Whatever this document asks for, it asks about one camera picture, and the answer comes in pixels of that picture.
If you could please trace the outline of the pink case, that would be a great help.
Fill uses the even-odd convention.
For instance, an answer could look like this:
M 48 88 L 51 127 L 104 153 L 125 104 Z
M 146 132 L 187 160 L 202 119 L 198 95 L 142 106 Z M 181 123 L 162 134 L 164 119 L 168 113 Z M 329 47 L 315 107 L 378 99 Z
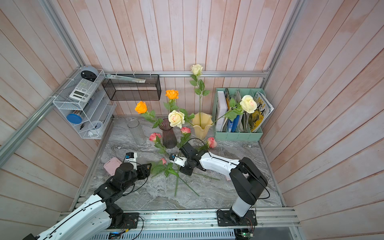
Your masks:
M 116 172 L 116 169 L 122 164 L 122 162 L 116 158 L 116 157 L 113 157 L 111 158 L 108 162 L 106 162 L 103 167 L 104 169 L 107 171 L 107 173 L 110 175 L 110 176 L 114 176 L 115 175 L 115 172 Z

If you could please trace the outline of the pink rose bud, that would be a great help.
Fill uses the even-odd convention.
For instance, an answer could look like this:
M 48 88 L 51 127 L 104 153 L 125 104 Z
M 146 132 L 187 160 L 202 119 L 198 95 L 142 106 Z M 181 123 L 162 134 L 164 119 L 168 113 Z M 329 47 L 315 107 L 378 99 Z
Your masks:
M 175 170 L 173 167 L 173 163 L 167 162 L 164 158 L 161 159 L 162 163 L 162 171 L 166 178 L 169 176 L 174 176 L 176 178 L 176 183 L 175 183 L 175 192 L 174 196 L 176 197 L 178 194 L 178 189 L 179 189 L 179 181 L 181 181 L 185 186 L 187 186 L 195 195 L 198 197 L 200 196 L 185 180 L 183 180 L 180 175 L 179 171 Z

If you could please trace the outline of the blue folder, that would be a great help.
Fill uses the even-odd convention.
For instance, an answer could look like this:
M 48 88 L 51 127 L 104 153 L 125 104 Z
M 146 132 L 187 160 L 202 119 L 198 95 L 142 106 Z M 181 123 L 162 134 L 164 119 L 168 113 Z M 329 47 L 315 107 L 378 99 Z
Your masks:
M 227 132 L 229 133 L 235 132 L 238 127 L 239 120 L 240 120 L 240 115 L 237 115 L 237 117 L 233 121 L 228 120 Z

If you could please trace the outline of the clear glass vase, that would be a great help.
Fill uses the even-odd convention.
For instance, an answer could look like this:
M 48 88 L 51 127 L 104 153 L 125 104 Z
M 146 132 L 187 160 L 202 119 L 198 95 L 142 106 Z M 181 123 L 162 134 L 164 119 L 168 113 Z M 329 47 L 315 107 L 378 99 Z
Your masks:
M 136 119 L 130 120 L 128 122 L 128 128 L 132 134 L 134 141 L 138 145 L 145 145 L 146 144 L 146 136 L 145 136 L 145 133 L 142 129 L 142 126 L 138 120 L 136 120 Z

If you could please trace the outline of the pink rose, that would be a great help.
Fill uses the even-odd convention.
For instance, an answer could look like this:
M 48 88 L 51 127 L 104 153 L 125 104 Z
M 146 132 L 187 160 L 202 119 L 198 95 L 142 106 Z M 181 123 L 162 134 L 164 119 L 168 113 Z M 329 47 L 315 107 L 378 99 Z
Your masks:
M 214 148 L 216 148 L 217 147 L 217 142 L 216 142 L 216 140 L 215 140 L 215 138 L 214 137 L 210 137 L 210 138 L 208 138 L 204 143 L 203 143 L 203 145 L 202 146 L 200 146 L 199 148 L 198 148 L 198 150 L 199 151 L 201 151 L 201 150 L 210 150 L 210 149 L 214 149 Z
M 187 127 L 181 128 L 181 138 L 180 142 L 177 144 L 178 148 L 181 148 L 184 144 L 186 144 L 191 139 L 191 129 Z
M 149 140 L 154 143 L 154 146 L 159 150 L 160 154 L 169 156 L 167 153 L 166 147 L 162 143 L 162 136 L 158 133 L 153 133 L 150 135 Z

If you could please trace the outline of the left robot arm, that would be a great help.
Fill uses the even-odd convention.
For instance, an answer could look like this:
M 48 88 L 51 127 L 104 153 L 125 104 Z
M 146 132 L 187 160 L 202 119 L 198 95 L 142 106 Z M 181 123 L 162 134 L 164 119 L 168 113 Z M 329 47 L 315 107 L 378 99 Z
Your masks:
M 104 184 L 76 210 L 48 230 L 25 240 L 88 240 L 108 228 L 135 229 L 139 214 L 126 214 L 115 202 L 127 196 L 125 191 L 138 180 L 147 180 L 151 164 L 122 163 Z

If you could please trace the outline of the white desk calculator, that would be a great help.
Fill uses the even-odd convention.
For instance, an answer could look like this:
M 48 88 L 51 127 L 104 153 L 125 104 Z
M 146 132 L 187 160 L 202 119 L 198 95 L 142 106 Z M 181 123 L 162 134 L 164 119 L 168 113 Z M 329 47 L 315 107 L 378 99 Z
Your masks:
M 69 97 L 80 102 L 88 102 L 97 89 L 95 82 L 82 79 L 70 93 Z

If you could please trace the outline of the yellow magazine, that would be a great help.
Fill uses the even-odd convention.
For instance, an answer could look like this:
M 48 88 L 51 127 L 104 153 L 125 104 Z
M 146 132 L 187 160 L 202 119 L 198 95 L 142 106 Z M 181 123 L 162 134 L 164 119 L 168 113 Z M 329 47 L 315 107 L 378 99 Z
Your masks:
M 255 133 L 259 129 L 259 127 L 274 110 L 272 104 L 261 92 L 257 92 L 255 94 L 254 100 L 257 103 L 257 108 L 254 113 L 250 114 L 248 120 L 248 126 L 252 133 Z

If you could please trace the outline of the paper strip on basket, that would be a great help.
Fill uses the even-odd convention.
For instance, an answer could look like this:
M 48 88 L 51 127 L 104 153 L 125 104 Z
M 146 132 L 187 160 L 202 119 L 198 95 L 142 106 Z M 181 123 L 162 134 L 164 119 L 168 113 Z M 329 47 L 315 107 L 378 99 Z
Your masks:
M 139 78 L 134 78 L 134 77 L 126 77 L 126 76 L 118 76 L 118 75 L 112 75 L 112 74 L 107 74 L 106 79 L 128 81 L 131 83 L 141 83 L 141 84 L 146 82 L 146 79 L 139 79 Z

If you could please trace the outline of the purple glass vase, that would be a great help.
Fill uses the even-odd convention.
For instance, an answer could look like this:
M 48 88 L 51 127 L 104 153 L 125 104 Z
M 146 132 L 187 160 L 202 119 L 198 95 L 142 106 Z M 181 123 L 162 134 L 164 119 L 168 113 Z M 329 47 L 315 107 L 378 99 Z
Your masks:
M 177 145 L 176 135 L 174 133 L 173 127 L 171 127 L 168 119 L 163 119 L 163 122 L 159 124 L 159 128 L 163 132 L 163 145 L 167 149 L 172 149 Z

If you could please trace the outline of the cream rose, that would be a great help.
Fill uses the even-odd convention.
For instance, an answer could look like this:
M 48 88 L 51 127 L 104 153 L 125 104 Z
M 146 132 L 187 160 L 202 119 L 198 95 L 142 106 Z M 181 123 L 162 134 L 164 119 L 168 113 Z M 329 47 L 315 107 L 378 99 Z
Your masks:
M 257 109 L 257 106 L 258 105 L 254 101 L 254 98 L 250 95 L 245 95 L 239 103 L 235 100 L 235 98 L 231 98 L 230 110 L 215 120 L 214 123 L 216 124 L 216 122 L 222 118 L 227 118 L 230 121 L 234 121 L 238 115 L 242 115 L 244 112 L 252 114 Z
M 173 110 L 169 113 L 168 121 L 172 128 L 178 127 L 181 129 L 185 124 L 193 125 L 192 120 L 194 117 L 194 113 L 189 114 L 185 109 L 179 109 L 178 111 Z
M 195 94 L 199 97 L 199 126 L 203 127 L 203 112 L 202 112 L 202 99 L 204 96 L 207 96 L 210 91 L 206 90 L 205 82 L 200 78 L 203 73 L 203 66 L 200 64 L 195 64 L 191 66 L 192 74 L 190 77 L 190 84 L 194 87 Z

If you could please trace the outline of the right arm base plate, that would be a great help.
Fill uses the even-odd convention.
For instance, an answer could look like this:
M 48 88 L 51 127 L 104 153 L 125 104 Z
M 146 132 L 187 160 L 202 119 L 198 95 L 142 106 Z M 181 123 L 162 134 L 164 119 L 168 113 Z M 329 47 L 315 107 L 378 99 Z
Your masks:
M 217 221 L 219 227 L 232 227 L 232 226 L 257 226 L 256 212 L 248 210 L 243 217 L 239 217 L 235 212 L 230 209 L 227 211 L 217 210 Z

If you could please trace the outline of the orange rose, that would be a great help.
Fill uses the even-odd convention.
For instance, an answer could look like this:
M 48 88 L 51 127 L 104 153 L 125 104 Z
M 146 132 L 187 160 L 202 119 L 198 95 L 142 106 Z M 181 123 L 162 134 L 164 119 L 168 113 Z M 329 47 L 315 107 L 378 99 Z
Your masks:
M 165 96 L 168 98 L 168 102 L 164 103 L 164 106 L 169 112 L 173 110 L 179 110 L 179 106 L 177 105 L 177 99 L 179 98 L 179 92 L 176 90 L 166 90 Z
M 172 163 L 163 164 L 163 162 L 159 161 L 155 163 L 155 166 L 151 169 L 152 178 L 157 177 L 158 175 L 163 174 L 166 178 L 169 176 L 176 177 L 176 186 L 175 186 L 175 197 L 178 194 L 179 181 L 181 181 L 184 185 L 186 185 L 189 190 L 191 190 L 198 197 L 200 196 L 185 180 L 183 180 L 179 175 L 179 170 L 175 170 Z
M 137 103 L 135 111 L 140 114 L 145 120 L 153 124 L 154 128 L 160 128 L 161 130 L 165 129 L 164 119 L 157 117 L 155 110 L 148 110 L 147 104 L 143 101 Z

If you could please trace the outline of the yellow ruffled vase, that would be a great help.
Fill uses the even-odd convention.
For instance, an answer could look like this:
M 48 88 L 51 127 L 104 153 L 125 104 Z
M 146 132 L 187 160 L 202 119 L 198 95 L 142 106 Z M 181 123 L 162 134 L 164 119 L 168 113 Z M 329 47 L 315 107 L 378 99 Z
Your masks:
M 195 117 L 192 120 L 192 124 L 195 130 L 196 138 L 201 140 L 206 138 L 210 128 L 214 125 L 212 115 L 205 113 L 195 114 Z

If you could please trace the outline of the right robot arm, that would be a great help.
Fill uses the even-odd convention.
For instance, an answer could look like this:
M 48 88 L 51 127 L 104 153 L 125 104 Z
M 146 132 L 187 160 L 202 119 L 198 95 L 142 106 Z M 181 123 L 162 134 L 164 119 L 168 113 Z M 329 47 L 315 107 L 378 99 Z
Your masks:
M 197 150 L 189 143 L 179 148 L 180 154 L 169 159 L 180 166 L 180 172 L 190 176 L 195 168 L 214 171 L 231 179 L 238 198 L 228 211 L 233 221 L 242 220 L 267 189 L 268 180 L 249 158 L 233 160 L 212 154 L 206 148 Z

